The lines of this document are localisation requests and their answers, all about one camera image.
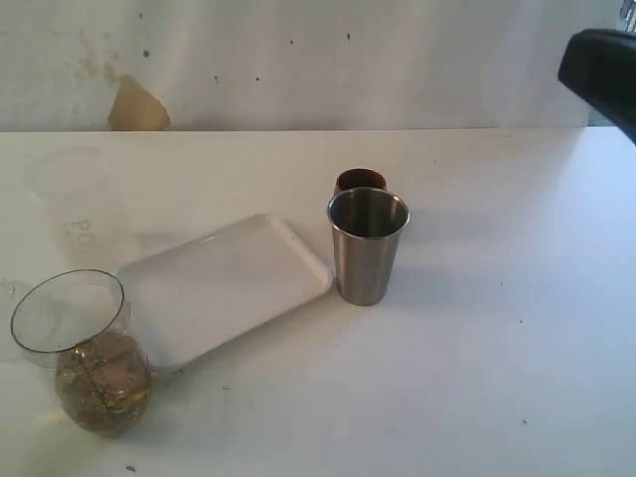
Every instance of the brown liquid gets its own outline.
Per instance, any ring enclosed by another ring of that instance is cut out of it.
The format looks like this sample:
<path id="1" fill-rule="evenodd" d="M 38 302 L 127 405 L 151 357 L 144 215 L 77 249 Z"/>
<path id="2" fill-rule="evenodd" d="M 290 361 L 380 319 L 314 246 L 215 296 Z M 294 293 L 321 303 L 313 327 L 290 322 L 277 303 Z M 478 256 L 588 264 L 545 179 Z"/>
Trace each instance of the brown liquid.
<path id="1" fill-rule="evenodd" d="M 146 359 L 129 336 L 106 331 L 58 358 L 56 392 L 84 429 L 113 434 L 136 422 L 152 388 Z"/>

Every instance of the glass jar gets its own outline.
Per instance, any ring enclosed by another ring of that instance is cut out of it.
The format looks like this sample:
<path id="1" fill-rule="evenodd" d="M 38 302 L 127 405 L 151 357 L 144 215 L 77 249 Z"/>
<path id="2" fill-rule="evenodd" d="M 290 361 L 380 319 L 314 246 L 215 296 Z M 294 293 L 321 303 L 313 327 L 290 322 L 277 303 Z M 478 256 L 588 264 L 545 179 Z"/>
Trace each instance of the glass jar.
<path id="1" fill-rule="evenodd" d="M 52 370 L 71 419 L 109 435 L 141 417 L 152 389 L 129 320 L 130 303 L 116 277 L 74 270 L 27 293 L 13 312 L 11 334 L 32 363 Z"/>

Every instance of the brown cup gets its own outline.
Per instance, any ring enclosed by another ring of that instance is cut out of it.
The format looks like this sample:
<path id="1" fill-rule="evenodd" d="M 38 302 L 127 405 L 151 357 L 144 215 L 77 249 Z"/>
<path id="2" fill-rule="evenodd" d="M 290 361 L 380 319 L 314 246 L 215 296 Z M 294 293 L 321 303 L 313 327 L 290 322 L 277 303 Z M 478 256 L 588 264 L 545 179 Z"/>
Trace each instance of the brown cup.
<path id="1" fill-rule="evenodd" d="M 355 187 L 375 187 L 385 191 L 387 189 L 387 180 L 382 174 L 371 169 L 349 169 L 336 179 L 334 196 Z"/>

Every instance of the black object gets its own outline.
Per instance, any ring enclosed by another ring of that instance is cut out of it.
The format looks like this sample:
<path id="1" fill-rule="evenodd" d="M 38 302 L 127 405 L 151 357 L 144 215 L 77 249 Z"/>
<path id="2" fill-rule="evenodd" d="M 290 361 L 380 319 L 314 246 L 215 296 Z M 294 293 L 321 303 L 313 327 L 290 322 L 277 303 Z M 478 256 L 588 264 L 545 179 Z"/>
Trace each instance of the black object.
<path id="1" fill-rule="evenodd" d="M 577 33 L 567 44 L 558 79 L 636 143 L 636 35 Z"/>

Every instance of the transparent cup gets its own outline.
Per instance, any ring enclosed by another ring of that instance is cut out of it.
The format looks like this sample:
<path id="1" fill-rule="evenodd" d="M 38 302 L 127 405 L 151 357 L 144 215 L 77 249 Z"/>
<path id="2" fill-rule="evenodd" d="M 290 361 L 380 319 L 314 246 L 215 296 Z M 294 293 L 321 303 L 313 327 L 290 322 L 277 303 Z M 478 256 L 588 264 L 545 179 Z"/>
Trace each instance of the transparent cup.
<path id="1" fill-rule="evenodd" d="M 152 390 L 147 356 L 129 320 L 116 277 L 74 270 L 49 278 L 18 303 L 11 334 L 32 363 L 50 372 L 69 417 L 111 435 L 139 420 Z"/>
<path id="2" fill-rule="evenodd" d="M 70 267 L 115 270 L 128 258 L 133 240 L 124 203 L 95 149 L 48 154 L 31 165 L 25 182 Z"/>

